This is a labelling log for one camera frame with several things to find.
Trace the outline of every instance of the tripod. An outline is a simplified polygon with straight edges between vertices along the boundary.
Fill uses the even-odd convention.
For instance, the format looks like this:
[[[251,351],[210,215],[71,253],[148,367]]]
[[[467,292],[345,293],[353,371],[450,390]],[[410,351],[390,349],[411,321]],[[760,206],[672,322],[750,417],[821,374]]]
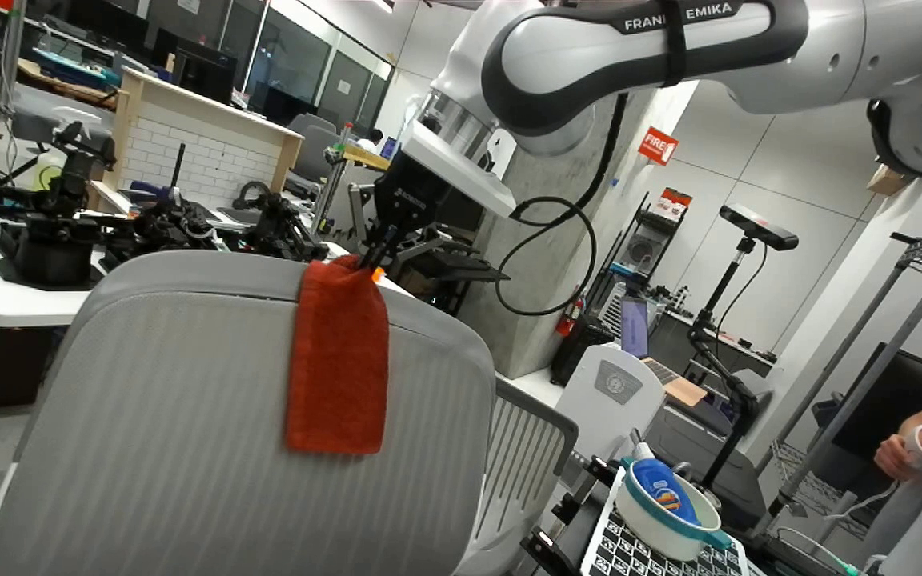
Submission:
[[[741,241],[735,245],[733,262],[724,270],[709,300],[704,303],[704,309],[694,318],[690,328],[688,328],[688,343],[690,349],[717,371],[717,377],[727,383],[729,390],[729,402],[735,409],[729,434],[724,438],[715,464],[706,467],[702,487],[715,489],[717,475],[724,471],[727,457],[735,450],[735,444],[741,441],[741,434],[753,430],[755,417],[764,409],[767,401],[759,401],[741,377],[729,374],[727,364],[717,359],[715,351],[715,309],[724,296],[724,292],[729,289],[729,280],[735,278],[741,260],[755,251],[755,242],[764,242],[770,251],[792,251],[800,241],[789,229],[776,229],[767,227],[755,219],[747,219],[733,209],[721,209],[721,219],[735,224],[741,229]]]

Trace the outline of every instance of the chair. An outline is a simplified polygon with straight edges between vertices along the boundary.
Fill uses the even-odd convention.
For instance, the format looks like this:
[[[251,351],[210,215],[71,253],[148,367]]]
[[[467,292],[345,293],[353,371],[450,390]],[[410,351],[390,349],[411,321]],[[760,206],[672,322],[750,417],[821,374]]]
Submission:
[[[116,270],[3,479],[0,576],[450,572],[489,449],[487,345],[384,292],[384,450],[289,453],[296,278],[293,262],[216,253]]]
[[[317,197],[322,193],[322,180],[333,172],[326,159],[326,148],[340,142],[336,126],[322,116],[296,116],[291,130],[303,136],[293,172],[289,172],[289,193],[301,197]]]
[[[503,576],[542,518],[580,430],[517,387],[495,381],[494,444],[471,545],[455,576]]]

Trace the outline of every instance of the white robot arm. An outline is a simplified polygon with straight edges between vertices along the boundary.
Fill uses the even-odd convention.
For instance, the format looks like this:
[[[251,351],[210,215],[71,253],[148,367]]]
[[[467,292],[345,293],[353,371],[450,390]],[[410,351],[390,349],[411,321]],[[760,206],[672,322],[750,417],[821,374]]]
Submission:
[[[922,0],[483,0],[376,182],[373,242],[430,222],[446,189],[512,215],[481,169],[495,128],[550,156],[590,133],[598,99],[685,77],[747,111],[870,99],[880,163],[922,175]]]

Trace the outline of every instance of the white panel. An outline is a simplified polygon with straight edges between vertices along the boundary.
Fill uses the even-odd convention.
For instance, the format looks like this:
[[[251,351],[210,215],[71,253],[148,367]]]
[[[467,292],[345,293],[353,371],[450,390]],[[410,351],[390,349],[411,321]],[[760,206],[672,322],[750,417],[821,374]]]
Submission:
[[[721,84],[699,84],[674,156],[739,180],[767,126],[767,116],[741,111]]]
[[[845,242],[845,232],[852,229],[852,219],[840,219],[835,210],[821,210],[755,185],[735,185],[729,201],[733,209],[750,209],[759,219],[782,224],[800,236],[800,245],[792,253],[773,253],[767,255],[764,272],[755,278],[750,293],[735,303],[735,309],[727,318],[724,328],[733,335],[750,338],[759,351],[770,349],[792,313],[802,306],[807,293],[820,280],[821,270],[833,262],[839,245]],[[735,255],[739,227],[717,219],[709,232],[704,236],[704,251],[690,260],[685,272],[688,309],[702,309],[709,292],[717,289],[724,270]],[[747,286],[747,278],[755,272],[760,260],[760,251],[755,251],[735,280],[727,289],[727,296],[717,306],[717,318],[729,303],[729,296]]]
[[[395,68],[419,77],[436,77],[446,68],[447,51],[462,36],[462,30],[467,24],[467,18],[471,14],[458,7],[419,9]]]
[[[395,68],[373,126],[388,136],[401,136],[402,117],[425,99],[430,99],[430,77],[411,77]]]
[[[330,44],[336,43],[336,30],[301,0],[271,0],[271,9],[293,18],[301,30],[312,31]]]
[[[874,144],[862,103],[776,116],[741,180],[858,219]]]

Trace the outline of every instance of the cable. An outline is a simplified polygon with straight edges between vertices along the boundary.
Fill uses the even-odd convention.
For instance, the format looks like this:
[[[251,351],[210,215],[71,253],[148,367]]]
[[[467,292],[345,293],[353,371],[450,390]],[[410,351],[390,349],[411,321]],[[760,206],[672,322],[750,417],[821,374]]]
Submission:
[[[530,206],[544,206],[550,197],[550,196],[536,196],[536,197],[528,197],[528,201],[516,206],[512,222],[517,222],[525,227],[561,227],[564,222],[575,219],[575,210],[583,210],[598,196],[598,185],[600,185],[600,180],[606,180],[606,172],[612,165],[612,156],[614,156],[614,148],[617,148],[617,136],[622,136],[622,126],[625,126],[625,109],[628,109],[628,93],[617,93],[612,128],[607,128],[607,136],[600,144],[600,156],[594,163],[594,175],[590,180],[583,197],[575,197],[573,209],[564,210],[553,222],[528,222],[525,210]]]
[[[495,280],[495,300],[499,300],[510,313],[516,313],[516,318],[550,318],[550,313],[567,309],[567,306],[569,306],[573,300],[580,300],[580,293],[590,289],[591,272],[594,272],[594,227],[591,227],[591,222],[584,219],[583,209],[598,196],[600,180],[606,180],[606,172],[607,172],[607,165],[612,165],[612,159],[614,159],[617,136],[622,136],[622,126],[625,126],[625,109],[628,109],[628,93],[617,93],[614,116],[612,116],[612,128],[607,128],[607,136],[606,136],[606,144],[600,144],[600,156],[598,156],[598,163],[594,163],[594,175],[590,180],[583,197],[567,201],[567,197],[536,196],[536,197],[521,201],[521,206],[512,210],[512,222],[517,222],[517,224],[525,224],[525,227],[536,227],[536,232],[530,232],[530,236],[525,236],[517,245],[512,245],[512,251],[503,255],[503,262],[495,267],[495,272],[503,276],[506,267],[510,267],[525,245],[530,245],[533,241],[547,236],[550,229],[557,229],[557,227],[567,224],[569,219],[580,219],[583,227],[584,227],[584,232],[590,232],[590,267],[584,267],[583,280],[573,289],[569,296],[564,296],[557,306],[544,306],[544,309],[521,309],[521,306],[510,303],[510,300],[503,296],[503,280]],[[553,222],[528,222],[525,210],[533,209],[533,206],[564,206],[567,210],[564,210],[561,219],[553,219]]]
[[[767,267],[770,251],[760,245],[760,260],[755,267],[755,272],[750,276],[750,280],[741,286],[741,292],[724,306],[717,328],[724,327],[727,313],[735,309],[735,303],[741,300],[741,293],[753,289],[753,280],[760,276],[760,270]]]
[[[510,303],[510,300],[503,296],[503,280],[495,280],[495,300],[499,300],[510,313],[516,313],[516,318],[550,318],[550,313],[561,313],[564,306],[569,306],[569,303],[584,292],[584,286],[591,280],[591,272],[594,272],[594,229],[591,229],[591,222],[590,222],[580,209],[573,209],[573,201],[567,201],[567,197],[542,197],[542,206],[567,206],[567,209],[584,224],[584,232],[590,232],[590,267],[584,267],[584,276],[583,276],[580,289],[575,289],[567,300],[561,300],[557,306],[544,306],[544,309],[521,309],[521,306]],[[547,236],[550,229],[557,229],[557,227],[542,227],[536,232],[530,232],[530,236],[525,236],[517,245],[512,245],[512,253],[506,253],[506,260],[499,262],[499,276],[506,272],[506,267],[510,267],[528,242]]]
[[[845,512],[839,512],[839,515],[827,515],[829,521],[847,521],[855,512],[862,512],[862,510],[868,510],[868,505],[874,505],[874,502],[880,502],[880,498],[888,498],[893,492],[896,492],[896,487],[898,483],[893,483],[888,489],[883,489],[883,492],[878,492],[878,496],[870,496],[870,498],[863,498],[863,502],[858,502],[858,505],[847,505]]]
[[[833,553],[827,545],[820,545],[820,542],[814,542],[807,530],[798,530],[798,529],[787,529],[787,525],[782,525],[776,529],[782,535],[787,530],[787,535],[792,535],[792,537],[800,537],[800,542],[807,542],[811,546],[815,546],[821,558],[829,558],[845,576],[858,576],[858,569],[852,565],[852,563],[845,563],[839,553]]]

